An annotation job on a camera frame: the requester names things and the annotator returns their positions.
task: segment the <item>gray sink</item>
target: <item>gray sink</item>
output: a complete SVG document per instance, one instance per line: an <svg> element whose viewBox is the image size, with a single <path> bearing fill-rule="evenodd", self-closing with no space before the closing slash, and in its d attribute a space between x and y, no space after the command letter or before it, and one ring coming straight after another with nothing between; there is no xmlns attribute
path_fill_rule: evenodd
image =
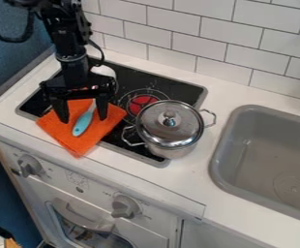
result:
<svg viewBox="0 0 300 248"><path fill-rule="evenodd" d="M300 219L300 117L260 106L236 109L210 173L230 194Z"/></svg>

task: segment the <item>cabinet door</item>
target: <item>cabinet door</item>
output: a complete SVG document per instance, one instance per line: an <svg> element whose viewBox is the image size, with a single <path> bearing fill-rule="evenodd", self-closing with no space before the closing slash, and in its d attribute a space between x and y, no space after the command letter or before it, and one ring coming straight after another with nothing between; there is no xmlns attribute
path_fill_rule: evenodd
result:
<svg viewBox="0 0 300 248"><path fill-rule="evenodd" d="M76 198L37 178L32 176L27 179L21 178L19 183L26 191L25 195L35 204L33 204L35 211L40 211L44 215L44 225L49 227L46 230L54 233L59 243L63 241L62 247L167 248L166 237L135 225L129 220L113 219L109 211ZM66 228L79 233L77 238L67 234L70 232L67 232Z"/></svg>
<svg viewBox="0 0 300 248"><path fill-rule="evenodd" d="M214 226L185 222L181 248L265 248Z"/></svg>

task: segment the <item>oven door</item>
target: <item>oven door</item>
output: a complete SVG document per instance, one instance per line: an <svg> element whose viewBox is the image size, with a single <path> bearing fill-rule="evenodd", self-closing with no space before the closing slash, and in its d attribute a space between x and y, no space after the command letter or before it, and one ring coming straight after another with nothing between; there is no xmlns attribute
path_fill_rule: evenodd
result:
<svg viewBox="0 0 300 248"><path fill-rule="evenodd" d="M57 247L167 248L168 238L57 189L36 177L18 178Z"/></svg>

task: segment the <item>silver pot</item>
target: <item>silver pot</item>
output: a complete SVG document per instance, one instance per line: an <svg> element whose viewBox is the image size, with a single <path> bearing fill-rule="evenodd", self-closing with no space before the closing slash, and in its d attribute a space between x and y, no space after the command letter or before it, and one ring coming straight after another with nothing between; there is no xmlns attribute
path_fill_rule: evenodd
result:
<svg viewBox="0 0 300 248"><path fill-rule="evenodd" d="M213 122L205 125L199 112L213 115ZM156 102L144 108L136 118L134 126L125 127L121 139L129 146L146 145L151 153L167 159L181 158L192 152L204 129L216 124L214 112L173 100ZM144 142L131 143L125 136L136 128Z"/></svg>

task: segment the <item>black stovetop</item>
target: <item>black stovetop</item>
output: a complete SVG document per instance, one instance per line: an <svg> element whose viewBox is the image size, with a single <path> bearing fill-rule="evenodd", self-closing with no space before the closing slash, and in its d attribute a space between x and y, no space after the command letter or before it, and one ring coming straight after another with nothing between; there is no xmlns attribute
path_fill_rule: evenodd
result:
<svg viewBox="0 0 300 248"><path fill-rule="evenodd" d="M118 92L110 102L125 109L128 115L102 139L100 145L152 166L164 167L168 164L168 160L151 154L145 146L130 147L124 143L121 140L123 128L127 125L134 125L139 111L147 104L159 100L178 100L198 109L205 99L207 90L204 87L159 77L117 64L108 62L105 64L116 72L119 84ZM25 117L36 119L49 110L50 104L44 101L43 92L39 89L21 104L17 112ZM131 142L141 142L135 130L128 132L126 138Z"/></svg>

